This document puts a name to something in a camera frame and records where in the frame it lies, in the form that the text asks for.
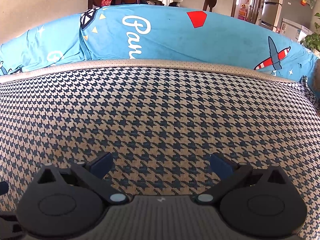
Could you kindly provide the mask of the houndstooth sofa seat cushion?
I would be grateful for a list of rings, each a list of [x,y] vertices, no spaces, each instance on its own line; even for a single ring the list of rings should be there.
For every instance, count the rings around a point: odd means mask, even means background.
[[[92,61],[1,77],[1,209],[13,210],[46,163],[109,152],[106,182],[134,194],[197,194],[218,182],[221,153],[280,165],[308,208],[302,239],[319,239],[319,100],[306,77],[173,61]]]

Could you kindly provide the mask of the green potted plant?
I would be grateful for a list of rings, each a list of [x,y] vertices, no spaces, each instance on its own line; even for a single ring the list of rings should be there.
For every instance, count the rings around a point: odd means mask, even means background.
[[[318,22],[315,22],[314,25],[315,25],[316,31],[312,34],[307,35],[305,38],[303,38],[300,41],[300,44],[308,48],[312,52],[315,52],[315,51],[320,52],[320,35],[319,35],[320,25]]]

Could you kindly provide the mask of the white chest freezer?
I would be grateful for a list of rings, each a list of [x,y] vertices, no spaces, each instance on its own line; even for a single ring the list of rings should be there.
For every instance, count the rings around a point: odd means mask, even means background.
[[[305,26],[283,18],[280,26],[281,35],[300,43],[307,35],[313,34],[311,30]]]

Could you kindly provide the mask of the blue printed sofa back cover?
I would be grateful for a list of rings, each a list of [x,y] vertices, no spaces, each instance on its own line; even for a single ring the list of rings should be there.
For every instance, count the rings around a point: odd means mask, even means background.
[[[26,31],[1,45],[1,74],[125,59],[225,64],[295,81],[312,77],[318,61],[304,46],[258,25],[137,4],[89,9]]]

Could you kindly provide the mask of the silver refrigerator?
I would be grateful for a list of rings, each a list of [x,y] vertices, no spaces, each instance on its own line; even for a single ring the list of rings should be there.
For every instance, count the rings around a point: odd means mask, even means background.
[[[264,0],[260,25],[276,32],[284,0]]]

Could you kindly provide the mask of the dark wooden chair right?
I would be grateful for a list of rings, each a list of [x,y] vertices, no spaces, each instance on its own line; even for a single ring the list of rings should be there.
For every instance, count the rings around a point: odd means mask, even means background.
[[[213,11],[213,8],[216,6],[217,0],[204,0],[203,11],[209,9],[209,12]]]

